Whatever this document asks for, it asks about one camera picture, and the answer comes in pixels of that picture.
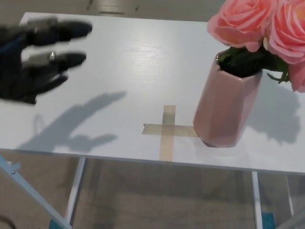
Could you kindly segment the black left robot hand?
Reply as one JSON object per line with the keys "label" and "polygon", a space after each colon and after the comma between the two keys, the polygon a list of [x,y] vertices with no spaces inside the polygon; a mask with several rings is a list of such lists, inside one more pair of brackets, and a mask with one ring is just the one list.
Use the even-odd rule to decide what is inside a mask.
{"label": "black left robot hand", "polygon": [[47,52],[22,61],[29,46],[48,46],[88,36],[92,24],[80,20],[41,18],[20,25],[0,27],[0,98],[10,102],[36,104],[36,97],[68,80],[66,72],[82,65],[83,52]]}

